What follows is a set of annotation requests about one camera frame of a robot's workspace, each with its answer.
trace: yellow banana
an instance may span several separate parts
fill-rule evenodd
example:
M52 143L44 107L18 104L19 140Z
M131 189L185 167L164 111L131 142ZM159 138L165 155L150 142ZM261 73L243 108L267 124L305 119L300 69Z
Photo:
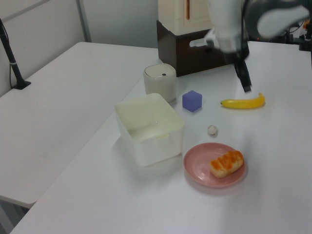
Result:
M221 101L221 105L226 108L234 109L251 109L263 106L265 104L265 98L262 93L254 99L227 99Z

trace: purple cube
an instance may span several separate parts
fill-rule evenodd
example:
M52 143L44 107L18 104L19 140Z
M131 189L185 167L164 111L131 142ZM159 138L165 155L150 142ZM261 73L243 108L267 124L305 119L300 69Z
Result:
M189 91L182 96L182 106L183 108L194 112L201 107L203 95L199 94L193 90Z

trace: white machine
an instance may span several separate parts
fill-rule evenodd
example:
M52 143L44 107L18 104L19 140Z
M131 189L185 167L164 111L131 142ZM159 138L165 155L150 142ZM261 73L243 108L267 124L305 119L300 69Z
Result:
M233 63L245 92L251 81L245 58L247 35L269 39L293 23L311 15L312 0L207 0L214 29L206 35L208 45L219 48Z

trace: white plastic container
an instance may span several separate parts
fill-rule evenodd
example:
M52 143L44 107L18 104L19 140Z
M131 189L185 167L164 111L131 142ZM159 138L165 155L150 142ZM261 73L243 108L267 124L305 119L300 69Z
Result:
M115 106L118 127L140 166L182 152L184 121L160 94L149 94Z
M146 94L160 94L167 102L176 97L176 70L169 64L156 64L145 68L144 85Z

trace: brown wooden box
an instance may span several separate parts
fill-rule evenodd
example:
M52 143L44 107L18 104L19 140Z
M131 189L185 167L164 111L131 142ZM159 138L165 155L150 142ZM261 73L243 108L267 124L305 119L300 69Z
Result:
M209 30L174 35L157 20L158 57L176 70L176 76L224 66L223 53L208 46L190 47L192 40L204 38Z

